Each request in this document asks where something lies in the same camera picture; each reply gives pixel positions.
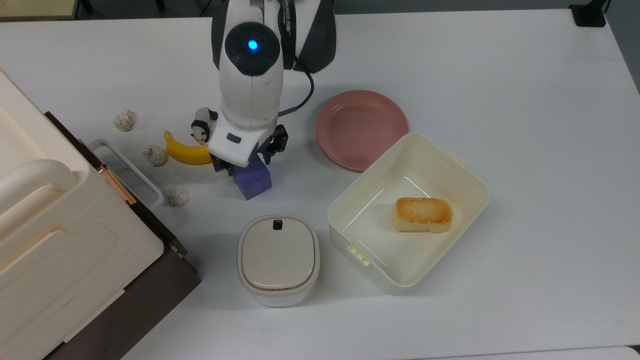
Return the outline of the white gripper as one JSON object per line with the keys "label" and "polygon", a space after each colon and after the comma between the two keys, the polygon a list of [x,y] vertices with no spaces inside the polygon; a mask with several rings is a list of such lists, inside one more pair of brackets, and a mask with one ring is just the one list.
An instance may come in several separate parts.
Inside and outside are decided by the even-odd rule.
{"label": "white gripper", "polygon": [[256,129],[249,129],[219,116],[207,148],[212,155],[214,171],[226,171],[228,176],[233,176],[235,166],[247,167],[250,158],[258,150],[264,164],[269,166],[272,157],[286,150],[289,138],[285,126],[277,125],[276,120],[259,125]]}

